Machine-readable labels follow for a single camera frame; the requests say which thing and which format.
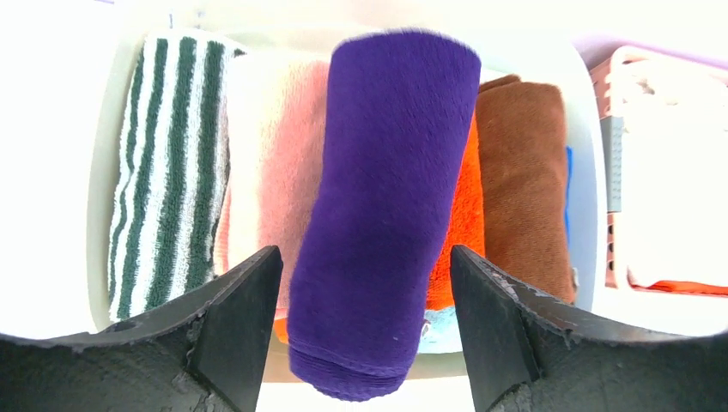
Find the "towel stack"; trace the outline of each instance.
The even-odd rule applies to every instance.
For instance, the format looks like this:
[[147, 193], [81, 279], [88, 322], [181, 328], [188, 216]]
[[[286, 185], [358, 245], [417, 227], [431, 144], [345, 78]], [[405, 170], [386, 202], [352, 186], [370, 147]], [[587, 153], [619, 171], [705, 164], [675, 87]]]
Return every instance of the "towel stack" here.
[[331, 56], [243, 50], [199, 30], [144, 45], [121, 136], [115, 319], [278, 245], [273, 330], [291, 371], [365, 401], [394, 392], [418, 352], [462, 348], [454, 245], [487, 245], [502, 269], [573, 301], [557, 88], [479, 87], [468, 46], [417, 30]]

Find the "pink cloth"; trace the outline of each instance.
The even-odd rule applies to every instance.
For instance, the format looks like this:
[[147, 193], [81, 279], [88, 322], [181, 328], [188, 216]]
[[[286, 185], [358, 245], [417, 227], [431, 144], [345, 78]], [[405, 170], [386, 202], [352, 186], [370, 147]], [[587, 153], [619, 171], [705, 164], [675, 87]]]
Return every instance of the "pink cloth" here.
[[229, 71], [230, 176], [215, 270], [226, 273], [261, 247], [278, 245], [276, 318], [288, 312], [291, 275], [319, 192], [328, 73], [328, 60], [294, 51], [241, 56]]

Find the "fabric texture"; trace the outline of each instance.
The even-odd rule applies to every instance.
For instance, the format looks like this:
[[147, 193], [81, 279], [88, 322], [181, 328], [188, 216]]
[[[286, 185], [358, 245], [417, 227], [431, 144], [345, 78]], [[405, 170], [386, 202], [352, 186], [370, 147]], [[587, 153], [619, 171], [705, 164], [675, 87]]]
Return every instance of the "fabric texture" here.
[[414, 362], [445, 242], [480, 60], [433, 33], [342, 43], [324, 168], [291, 282], [291, 371], [325, 395], [394, 392]]
[[120, 137], [108, 258], [113, 321], [213, 276], [228, 177], [223, 90], [228, 62], [243, 50], [195, 29], [164, 30], [144, 41]]
[[276, 318], [288, 310], [291, 275], [321, 181], [328, 71], [327, 59], [297, 51], [258, 51], [231, 63], [229, 212], [218, 229], [215, 266], [222, 274], [278, 245], [283, 272]]
[[484, 213], [478, 135], [475, 114], [470, 126], [468, 143], [465, 146], [458, 186], [452, 201], [450, 226], [440, 258], [430, 274], [426, 309], [438, 311], [455, 304], [450, 283], [450, 251], [455, 245], [466, 245], [485, 256], [483, 235]]
[[[460, 167], [458, 185], [452, 201], [450, 226], [445, 245], [430, 274], [428, 298], [425, 305], [425, 322], [428, 327], [422, 332], [418, 353], [444, 354], [462, 350], [458, 334], [458, 321], [452, 299], [450, 283], [450, 250], [455, 245], [467, 245], [473, 251], [485, 256], [483, 236], [482, 184], [480, 157], [478, 155], [477, 124], [475, 115], [470, 123], [470, 134], [465, 146], [463, 164]], [[288, 343], [284, 320], [277, 320], [273, 331], [278, 340]]]
[[[569, 183], [571, 182], [573, 172], [573, 151], [567, 146], [567, 162], [568, 162], [568, 182], [566, 206], [564, 209], [564, 223], [567, 229], [567, 241], [569, 237], [568, 222], [568, 198]], [[444, 309], [433, 311], [425, 311], [425, 325], [422, 328], [422, 338], [420, 339], [420, 348], [417, 349], [419, 354], [450, 354], [453, 352], [461, 352], [463, 343], [460, 340], [460, 329], [458, 327], [458, 317], [455, 314], [455, 306], [449, 306]]]
[[622, 212], [614, 258], [622, 263], [615, 276], [633, 287], [728, 295], [722, 77], [715, 68], [688, 70], [671, 58], [619, 70]]
[[556, 86], [511, 75], [479, 88], [486, 258], [511, 276], [573, 303], [564, 221], [565, 117]]

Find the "striped towel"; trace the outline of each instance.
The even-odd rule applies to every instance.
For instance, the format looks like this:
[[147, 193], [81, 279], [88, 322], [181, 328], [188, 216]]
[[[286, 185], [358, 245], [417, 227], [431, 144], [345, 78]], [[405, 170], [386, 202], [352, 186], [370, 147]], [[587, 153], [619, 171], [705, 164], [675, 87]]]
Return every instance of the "striped towel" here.
[[228, 179], [226, 68], [243, 47], [196, 29], [149, 35], [121, 131], [109, 250], [111, 318], [146, 312], [213, 276]]

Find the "light blue towel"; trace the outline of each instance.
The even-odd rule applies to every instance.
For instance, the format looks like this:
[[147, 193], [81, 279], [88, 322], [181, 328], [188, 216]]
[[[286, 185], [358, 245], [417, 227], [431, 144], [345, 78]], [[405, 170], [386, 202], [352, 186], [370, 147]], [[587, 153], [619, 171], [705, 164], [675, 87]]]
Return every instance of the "light blue towel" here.
[[[568, 146], [567, 168], [567, 203], [564, 209], [564, 222], [567, 227], [567, 240], [569, 240], [568, 198], [573, 173], [573, 151]], [[425, 321], [422, 326], [422, 337], [420, 338], [420, 346], [417, 349], [417, 353], [451, 354], [462, 351], [463, 343], [460, 341], [460, 330], [458, 328], [458, 317], [455, 316], [455, 306], [449, 306], [440, 311], [426, 310]]]

